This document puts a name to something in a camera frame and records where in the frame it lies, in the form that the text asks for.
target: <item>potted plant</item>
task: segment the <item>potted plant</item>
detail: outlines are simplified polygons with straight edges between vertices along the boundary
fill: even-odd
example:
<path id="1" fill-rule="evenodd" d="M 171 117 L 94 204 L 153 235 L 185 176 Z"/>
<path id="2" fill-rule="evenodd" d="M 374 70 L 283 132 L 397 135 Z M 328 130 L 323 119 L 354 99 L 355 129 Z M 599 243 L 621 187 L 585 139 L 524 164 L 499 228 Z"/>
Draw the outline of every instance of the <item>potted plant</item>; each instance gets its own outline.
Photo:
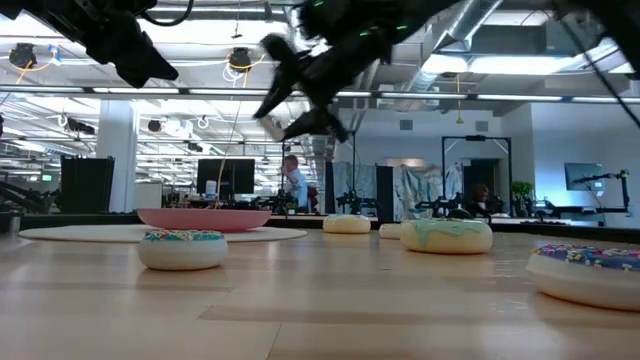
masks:
<path id="1" fill-rule="evenodd" d="M 511 193 L 515 198 L 515 213 L 519 217 L 528 217 L 526 202 L 531 201 L 533 184 L 526 181 L 514 181 L 511 183 Z"/>

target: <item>white column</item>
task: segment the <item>white column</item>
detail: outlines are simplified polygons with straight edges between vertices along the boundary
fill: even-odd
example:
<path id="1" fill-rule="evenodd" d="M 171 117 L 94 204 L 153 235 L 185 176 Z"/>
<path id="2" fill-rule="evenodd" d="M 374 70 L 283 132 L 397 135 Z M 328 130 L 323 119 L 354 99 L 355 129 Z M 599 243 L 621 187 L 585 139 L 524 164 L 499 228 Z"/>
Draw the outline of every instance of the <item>white column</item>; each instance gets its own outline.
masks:
<path id="1" fill-rule="evenodd" d="M 112 212 L 133 210 L 139 124 L 138 112 L 131 101 L 101 102 L 96 157 L 115 159 L 109 205 Z"/>

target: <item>sprinkled donut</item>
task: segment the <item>sprinkled donut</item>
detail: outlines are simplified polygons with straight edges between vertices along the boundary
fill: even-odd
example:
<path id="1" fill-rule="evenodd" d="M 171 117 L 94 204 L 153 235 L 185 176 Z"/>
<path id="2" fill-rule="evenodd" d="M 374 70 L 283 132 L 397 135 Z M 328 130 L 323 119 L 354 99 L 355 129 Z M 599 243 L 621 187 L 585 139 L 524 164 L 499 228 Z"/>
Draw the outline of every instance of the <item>sprinkled donut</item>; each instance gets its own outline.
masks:
<path id="1" fill-rule="evenodd" d="M 140 261 L 156 270 L 208 269 L 227 253 L 227 240 L 216 231 L 152 230 L 138 244 Z"/>
<path id="2" fill-rule="evenodd" d="M 548 295 L 640 311 L 640 250 L 549 244 L 533 251 L 527 271 Z"/>

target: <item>doorway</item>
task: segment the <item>doorway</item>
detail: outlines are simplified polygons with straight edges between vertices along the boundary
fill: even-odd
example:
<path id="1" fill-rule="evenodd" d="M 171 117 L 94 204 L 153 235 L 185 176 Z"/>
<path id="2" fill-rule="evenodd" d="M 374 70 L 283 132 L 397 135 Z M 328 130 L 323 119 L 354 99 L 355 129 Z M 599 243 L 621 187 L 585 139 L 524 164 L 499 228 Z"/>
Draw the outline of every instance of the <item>doorway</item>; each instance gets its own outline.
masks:
<path id="1" fill-rule="evenodd" d="M 473 201 L 477 185 L 485 185 L 492 196 L 497 194 L 499 168 L 498 159 L 471 160 L 469 165 L 464 166 L 462 182 L 465 202 Z"/>

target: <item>white round mat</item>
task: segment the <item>white round mat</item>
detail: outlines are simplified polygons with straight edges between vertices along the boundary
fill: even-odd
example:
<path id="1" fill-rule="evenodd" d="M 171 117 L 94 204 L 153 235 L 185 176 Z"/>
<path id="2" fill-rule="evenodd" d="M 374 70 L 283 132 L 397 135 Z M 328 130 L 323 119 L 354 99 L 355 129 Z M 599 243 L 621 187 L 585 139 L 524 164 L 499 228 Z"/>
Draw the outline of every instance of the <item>white round mat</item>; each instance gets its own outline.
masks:
<path id="1" fill-rule="evenodd" d="M 31 229 L 20 236 L 31 240 L 83 241 L 107 243 L 138 243 L 145 232 L 155 229 L 148 225 L 78 225 Z M 306 231 L 261 227 L 241 233 L 226 233 L 228 242 L 288 240 L 306 236 Z"/>

